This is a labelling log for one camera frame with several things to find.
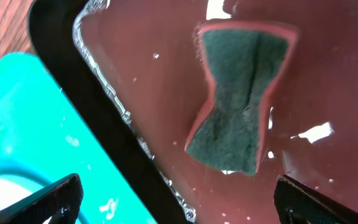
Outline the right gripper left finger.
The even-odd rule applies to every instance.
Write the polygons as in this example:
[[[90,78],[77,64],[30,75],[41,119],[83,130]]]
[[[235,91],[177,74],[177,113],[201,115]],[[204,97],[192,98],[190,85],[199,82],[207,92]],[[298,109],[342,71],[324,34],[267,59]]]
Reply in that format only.
[[[0,211],[0,224],[74,224],[80,212],[83,187],[72,173]]]

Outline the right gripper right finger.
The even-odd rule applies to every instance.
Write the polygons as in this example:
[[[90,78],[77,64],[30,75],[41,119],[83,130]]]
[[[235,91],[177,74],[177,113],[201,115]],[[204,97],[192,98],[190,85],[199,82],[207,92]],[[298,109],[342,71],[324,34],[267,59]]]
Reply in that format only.
[[[281,224],[358,224],[358,213],[287,176],[277,177],[273,202]]]

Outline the red and black sponge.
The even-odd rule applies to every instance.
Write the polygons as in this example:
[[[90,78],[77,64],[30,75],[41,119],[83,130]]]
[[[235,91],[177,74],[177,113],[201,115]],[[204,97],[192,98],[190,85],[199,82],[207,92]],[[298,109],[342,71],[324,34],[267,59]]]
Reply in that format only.
[[[228,21],[198,30],[208,96],[185,151],[216,170],[255,175],[270,97],[291,59],[297,31],[270,22]]]

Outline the light blue plate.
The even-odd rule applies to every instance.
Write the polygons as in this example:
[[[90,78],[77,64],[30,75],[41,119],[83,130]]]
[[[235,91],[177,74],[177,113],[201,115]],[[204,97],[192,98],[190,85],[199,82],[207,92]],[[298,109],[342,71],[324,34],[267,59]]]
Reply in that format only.
[[[17,175],[0,175],[0,210],[43,188],[43,185]]]

